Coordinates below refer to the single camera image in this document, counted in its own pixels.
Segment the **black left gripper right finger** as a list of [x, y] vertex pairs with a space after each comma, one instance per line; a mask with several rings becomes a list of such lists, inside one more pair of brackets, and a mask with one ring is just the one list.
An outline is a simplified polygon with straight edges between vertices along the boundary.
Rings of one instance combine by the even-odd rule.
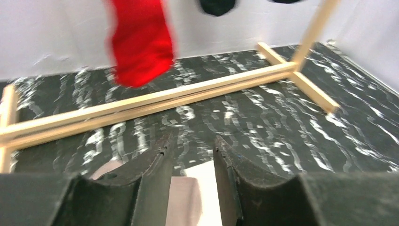
[[283, 178], [255, 165], [222, 137], [213, 160], [224, 226], [396, 226], [399, 176], [307, 173]]

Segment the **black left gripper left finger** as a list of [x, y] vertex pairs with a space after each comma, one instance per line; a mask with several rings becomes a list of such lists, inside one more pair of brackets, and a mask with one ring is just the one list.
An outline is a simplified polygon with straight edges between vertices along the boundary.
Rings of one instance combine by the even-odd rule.
[[80, 174], [0, 176], [3, 226], [163, 226], [173, 172], [173, 135], [93, 180]]

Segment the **white sock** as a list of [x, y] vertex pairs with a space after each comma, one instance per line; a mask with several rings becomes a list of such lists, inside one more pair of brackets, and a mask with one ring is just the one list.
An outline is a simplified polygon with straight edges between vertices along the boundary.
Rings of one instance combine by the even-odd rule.
[[208, 161], [185, 170], [186, 176], [196, 178], [200, 205], [198, 226], [222, 226], [214, 162]]

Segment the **grey sock brown stripes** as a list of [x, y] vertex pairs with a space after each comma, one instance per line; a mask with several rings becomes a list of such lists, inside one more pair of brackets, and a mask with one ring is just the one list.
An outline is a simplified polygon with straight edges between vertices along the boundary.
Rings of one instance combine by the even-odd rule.
[[184, 170], [183, 176], [173, 176], [169, 189], [167, 226], [199, 226], [202, 215], [202, 200], [194, 167]]

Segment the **red bear sock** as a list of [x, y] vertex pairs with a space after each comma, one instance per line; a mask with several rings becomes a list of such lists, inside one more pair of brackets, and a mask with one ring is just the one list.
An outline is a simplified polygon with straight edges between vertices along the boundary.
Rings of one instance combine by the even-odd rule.
[[168, 71], [174, 60], [172, 39], [160, 0], [111, 0], [114, 31], [110, 44], [115, 82], [141, 87]]

